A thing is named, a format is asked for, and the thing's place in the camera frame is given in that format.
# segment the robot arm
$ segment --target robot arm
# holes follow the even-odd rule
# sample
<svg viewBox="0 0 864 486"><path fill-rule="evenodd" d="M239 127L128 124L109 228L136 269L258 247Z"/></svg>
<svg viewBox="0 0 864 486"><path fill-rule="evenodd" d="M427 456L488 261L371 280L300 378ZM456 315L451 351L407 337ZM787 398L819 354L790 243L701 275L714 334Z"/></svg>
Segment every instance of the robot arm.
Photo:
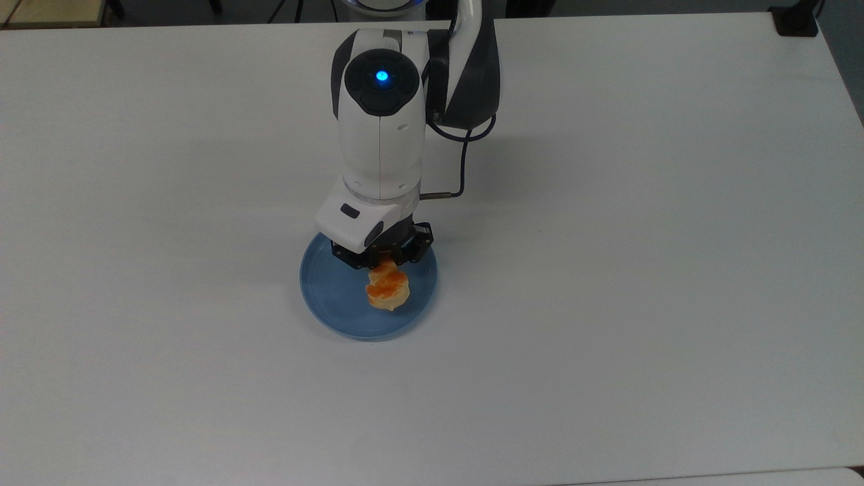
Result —
<svg viewBox="0 0 864 486"><path fill-rule="evenodd" d="M460 0L452 35L361 29L336 50L342 174L315 224L349 265L374 267L382 251L400 265L419 261L431 244L429 225L412 219L426 124L471 129L498 109L498 48L484 2Z"/></svg>

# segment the white table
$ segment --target white table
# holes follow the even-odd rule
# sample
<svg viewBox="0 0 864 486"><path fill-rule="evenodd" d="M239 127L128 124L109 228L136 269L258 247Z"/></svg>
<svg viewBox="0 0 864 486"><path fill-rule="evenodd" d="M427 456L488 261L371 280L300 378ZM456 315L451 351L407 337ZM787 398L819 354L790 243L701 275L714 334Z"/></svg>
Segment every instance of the white table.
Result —
<svg viewBox="0 0 864 486"><path fill-rule="evenodd" d="M0 32L0 483L545 485L864 463L864 131L768 14L497 22L439 290L298 288L354 25ZM430 132L426 190L455 189Z"/></svg>

